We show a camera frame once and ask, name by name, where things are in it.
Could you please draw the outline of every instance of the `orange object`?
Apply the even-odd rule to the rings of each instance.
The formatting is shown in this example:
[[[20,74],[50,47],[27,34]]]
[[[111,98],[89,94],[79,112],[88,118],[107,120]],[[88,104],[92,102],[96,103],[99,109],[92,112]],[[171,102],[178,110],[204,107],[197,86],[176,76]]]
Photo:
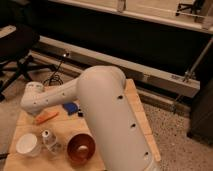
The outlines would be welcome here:
[[[55,116],[57,116],[59,114],[59,112],[42,112],[41,114],[37,115],[35,117],[35,124],[39,125],[43,122],[46,122],[49,119],[54,118]]]

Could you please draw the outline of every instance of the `office chair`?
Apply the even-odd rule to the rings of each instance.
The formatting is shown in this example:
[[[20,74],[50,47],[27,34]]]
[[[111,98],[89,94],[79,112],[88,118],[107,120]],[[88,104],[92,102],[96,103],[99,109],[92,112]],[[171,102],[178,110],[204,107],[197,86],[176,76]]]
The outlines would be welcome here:
[[[7,81],[0,81],[0,101],[5,99],[2,94],[3,91],[19,76],[23,75],[27,80],[31,81],[28,71],[44,68],[55,70],[54,65],[29,65],[33,62],[33,57],[27,55],[29,49],[39,41],[39,35],[30,27],[16,24],[13,20],[10,20],[12,14],[7,2],[7,0],[1,0],[0,2],[0,28],[13,25],[16,30],[6,36],[0,36],[0,76],[4,75],[4,72],[14,73]],[[7,67],[11,62],[15,62],[16,67]]]
[[[185,4],[185,3],[179,3],[178,4],[178,9],[176,12],[176,16],[180,15],[180,11],[184,11],[187,9],[190,9],[190,13],[198,14],[198,10],[201,10],[203,3],[205,0],[195,0],[193,4]]]

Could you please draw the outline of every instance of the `copper bowl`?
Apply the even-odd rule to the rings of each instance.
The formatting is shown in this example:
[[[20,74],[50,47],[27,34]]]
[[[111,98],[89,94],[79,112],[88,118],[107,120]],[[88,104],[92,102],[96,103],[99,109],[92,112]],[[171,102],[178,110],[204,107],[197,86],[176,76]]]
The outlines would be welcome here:
[[[75,135],[68,143],[67,154],[71,164],[84,165],[95,152],[95,142],[88,134]]]

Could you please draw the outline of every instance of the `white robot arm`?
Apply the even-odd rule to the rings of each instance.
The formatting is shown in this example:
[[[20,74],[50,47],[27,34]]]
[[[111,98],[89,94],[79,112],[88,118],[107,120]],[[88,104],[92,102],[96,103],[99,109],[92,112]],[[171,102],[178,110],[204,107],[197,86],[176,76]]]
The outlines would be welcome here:
[[[137,119],[124,94],[126,78],[117,67],[95,66],[79,78],[44,92],[41,83],[26,86],[21,106],[36,113],[76,98],[109,171],[157,171]]]

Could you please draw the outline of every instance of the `floor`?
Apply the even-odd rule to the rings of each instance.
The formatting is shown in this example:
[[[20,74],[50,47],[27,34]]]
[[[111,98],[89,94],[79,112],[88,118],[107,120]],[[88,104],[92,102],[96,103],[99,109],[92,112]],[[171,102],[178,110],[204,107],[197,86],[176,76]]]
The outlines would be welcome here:
[[[31,76],[35,81],[44,81],[50,72],[35,72]],[[72,77],[60,74],[64,82]],[[0,153],[8,151],[15,123],[20,112],[20,99],[26,81],[17,80],[7,89],[7,100],[0,103]],[[162,161],[159,163],[163,171],[211,171],[213,170],[213,148],[186,137],[189,119],[149,104],[143,104],[150,126],[153,130]],[[4,161],[0,161],[0,171]]]
[[[182,11],[179,16],[175,15],[179,3],[193,2],[194,0],[133,0],[130,6],[138,13],[194,23],[195,18],[190,15],[189,10]]]

